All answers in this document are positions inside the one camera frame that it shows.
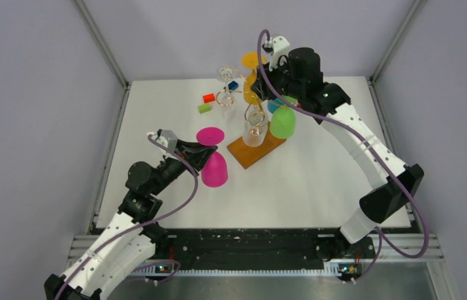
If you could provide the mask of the blue plastic wine glass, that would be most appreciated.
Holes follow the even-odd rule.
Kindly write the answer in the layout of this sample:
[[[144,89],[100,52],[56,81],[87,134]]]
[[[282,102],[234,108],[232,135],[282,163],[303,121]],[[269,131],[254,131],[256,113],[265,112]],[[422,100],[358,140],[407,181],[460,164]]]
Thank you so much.
[[[274,112],[275,112],[278,108],[284,106],[284,103],[283,103],[280,99],[278,99],[278,98],[272,99],[272,100],[267,100],[266,102],[267,102],[268,111],[269,111],[271,114],[274,114]]]

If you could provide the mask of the yellow plastic wine glass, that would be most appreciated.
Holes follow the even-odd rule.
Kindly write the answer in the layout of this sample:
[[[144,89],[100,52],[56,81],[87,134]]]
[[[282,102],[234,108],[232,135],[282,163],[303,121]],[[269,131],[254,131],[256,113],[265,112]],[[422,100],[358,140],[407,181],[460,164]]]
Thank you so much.
[[[242,66],[249,70],[250,73],[244,80],[243,84],[243,97],[248,104],[260,105],[262,100],[251,90],[257,78],[258,55],[257,52],[246,53],[241,60]]]

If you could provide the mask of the blue toy brick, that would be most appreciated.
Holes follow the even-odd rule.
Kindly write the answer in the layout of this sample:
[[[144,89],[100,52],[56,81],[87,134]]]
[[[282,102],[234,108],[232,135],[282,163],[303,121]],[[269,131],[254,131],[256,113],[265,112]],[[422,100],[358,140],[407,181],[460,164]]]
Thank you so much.
[[[230,91],[235,91],[235,90],[237,90],[239,88],[239,84],[238,84],[237,81],[233,80],[233,81],[228,83],[227,88]]]

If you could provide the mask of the pink plastic wine glass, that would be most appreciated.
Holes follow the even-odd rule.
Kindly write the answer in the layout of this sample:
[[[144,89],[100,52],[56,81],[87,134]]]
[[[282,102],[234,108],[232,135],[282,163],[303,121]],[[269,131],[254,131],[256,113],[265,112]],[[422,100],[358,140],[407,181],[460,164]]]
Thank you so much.
[[[224,140],[225,134],[218,127],[205,127],[197,135],[197,142],[204,146],[217,146]],[[225,158],[215,151],[201,170],[201,180],[207,187],[218,188],[228,180],[228,166]]]

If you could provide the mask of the clear tall wine glass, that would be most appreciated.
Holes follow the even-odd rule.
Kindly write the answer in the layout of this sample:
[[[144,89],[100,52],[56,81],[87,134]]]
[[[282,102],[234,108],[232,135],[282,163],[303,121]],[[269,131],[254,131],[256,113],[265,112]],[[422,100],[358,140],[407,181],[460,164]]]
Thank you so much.
[[[237,113],[237,102],[234,96],[234,90],[229,88],[229,84],[234,79],[233,67],[220,67],[218,71],[218,79],[224,83],[224,87],[217,93],[216,102],[226,122],[230,122],[234,119]]]

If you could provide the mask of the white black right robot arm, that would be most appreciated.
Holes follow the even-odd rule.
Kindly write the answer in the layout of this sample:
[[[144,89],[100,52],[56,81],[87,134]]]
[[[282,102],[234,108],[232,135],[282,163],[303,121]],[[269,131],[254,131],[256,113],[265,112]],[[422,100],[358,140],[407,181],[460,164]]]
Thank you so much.
[[[313,118],[339,141],[371,186],[335,233],[336,252],[350,258],[359,251],[360,240],[414,203],[423,168],[407,164],[377,138],[344,89],[324,79],[320,55],[310,47],[261,46],[256,59],[252,91],[263,100],[285,99],[286,108]]]

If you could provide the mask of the green plastic wine glass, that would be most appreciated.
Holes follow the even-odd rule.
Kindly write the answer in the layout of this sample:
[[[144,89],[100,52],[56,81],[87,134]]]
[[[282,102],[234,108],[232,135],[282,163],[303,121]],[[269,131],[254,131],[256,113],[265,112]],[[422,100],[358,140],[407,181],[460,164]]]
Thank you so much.
[[[294,134],[296,129],[295,110],[284,104],[284,106],[278,108],[272,114],[270,122],[269,130],[274,137],[288,139]]]

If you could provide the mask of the clear glass tumbler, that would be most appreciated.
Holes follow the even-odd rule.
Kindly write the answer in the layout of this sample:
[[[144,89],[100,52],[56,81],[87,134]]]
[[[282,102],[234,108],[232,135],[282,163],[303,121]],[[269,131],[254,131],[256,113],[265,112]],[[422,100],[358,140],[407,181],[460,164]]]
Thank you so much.
[[[247,112],[244,117],[243,142],[252,148],[262,145],[268,131],[267,115],[260,109],[254,109]]]

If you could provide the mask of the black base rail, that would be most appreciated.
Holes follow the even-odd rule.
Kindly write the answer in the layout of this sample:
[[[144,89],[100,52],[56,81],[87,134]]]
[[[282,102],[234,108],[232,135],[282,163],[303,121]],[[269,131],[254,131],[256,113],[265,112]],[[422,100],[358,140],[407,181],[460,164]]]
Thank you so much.
[[[370,237],[350,244],[336,229],[168,229],[151,261],[182,271],[322,271],[375,257]]]

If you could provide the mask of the light green toy block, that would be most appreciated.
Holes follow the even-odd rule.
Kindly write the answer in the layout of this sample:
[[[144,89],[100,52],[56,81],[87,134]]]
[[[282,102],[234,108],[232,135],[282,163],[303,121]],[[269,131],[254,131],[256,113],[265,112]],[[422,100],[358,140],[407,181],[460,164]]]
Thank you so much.
[[[198,112],[200,114],[210,112],[211,110],[212,110],[212,106],[210,105],[210,103],[204,103],[198,106]]]

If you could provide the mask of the orange red toy block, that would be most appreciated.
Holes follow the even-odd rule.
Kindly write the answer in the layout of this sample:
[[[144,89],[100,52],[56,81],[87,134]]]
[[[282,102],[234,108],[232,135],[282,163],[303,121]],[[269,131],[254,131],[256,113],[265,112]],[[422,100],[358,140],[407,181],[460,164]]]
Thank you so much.
[[[216,96],[213,93],[203,95],[203,103],[211,103],[216,100]]]

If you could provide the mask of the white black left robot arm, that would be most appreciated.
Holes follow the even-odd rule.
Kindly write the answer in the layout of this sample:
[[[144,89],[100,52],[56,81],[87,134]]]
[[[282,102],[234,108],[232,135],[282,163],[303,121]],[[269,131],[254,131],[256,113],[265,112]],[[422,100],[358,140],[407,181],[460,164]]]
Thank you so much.
[[[112,220],[84,254],[62,274],[50,275],[44,283],[46,299],[107,299],[138,266],[168,252],[166,230],[158,222],[187,206],[198,190],[198,172],[217,146],[178,139],[172,131],[148,134],[148,141],[164,156],[154,167],[138,161],[128,170],[127,193]],[[185,171],[193,177],[188,199],[158,216],[158,194]]]

